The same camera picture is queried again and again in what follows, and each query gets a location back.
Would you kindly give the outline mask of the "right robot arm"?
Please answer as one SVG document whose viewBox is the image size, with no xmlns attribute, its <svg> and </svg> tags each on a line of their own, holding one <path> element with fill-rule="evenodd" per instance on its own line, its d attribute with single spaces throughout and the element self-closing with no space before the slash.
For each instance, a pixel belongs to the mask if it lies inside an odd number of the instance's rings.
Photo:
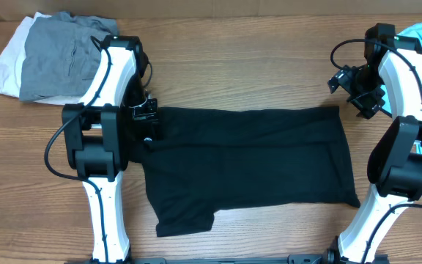
<svg viewBox="0 0 422 264">
<path fill-rule="evenodd" d="M 421 207 L 421 42 L 387 23 L 368 29 L 360 42 L 366 64 L 340 66 L 327 85 L 331 92 L 346 90 L 347 102 L 365 119 L 381 110 L 387 95 L 393 122 L 369 156 L 366 199 L 324 254 L 308 256 L 310 263 L 388 263 L 376 253 L 382 239 L 406 209 Z"/>
</svg>

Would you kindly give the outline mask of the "black polo shirt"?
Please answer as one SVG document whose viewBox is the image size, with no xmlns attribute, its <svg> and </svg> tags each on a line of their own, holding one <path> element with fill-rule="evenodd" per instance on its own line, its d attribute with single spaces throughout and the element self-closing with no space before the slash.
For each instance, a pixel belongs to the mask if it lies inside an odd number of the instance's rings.
<svg viewBox="0 0 422 264">
<path fill-rule="evenodd" d="M 136 141 L 160 237 L 206 232 L 219 210 L 360 201 L 336 106 L 162 108 L 160 138 Z"/>
</svg>

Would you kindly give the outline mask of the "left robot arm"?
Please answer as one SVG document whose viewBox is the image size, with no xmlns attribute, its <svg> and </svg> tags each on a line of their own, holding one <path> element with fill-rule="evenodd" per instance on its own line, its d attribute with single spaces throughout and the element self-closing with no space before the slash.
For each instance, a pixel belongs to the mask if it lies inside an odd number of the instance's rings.
<svg viewBox="0 0 422 264">
<path fill-rule="evenodd" d="M 131 263 L 122 209 L 128 145 L 159 137 L 158 102 L 142 81 L 152 69 L 138 37 L 107 35 L 92 42 L 100 65 L 77 104 L 62 109 L 67 160 L 89 200 L 94 234 L 90 263 Z"/>
</svg>

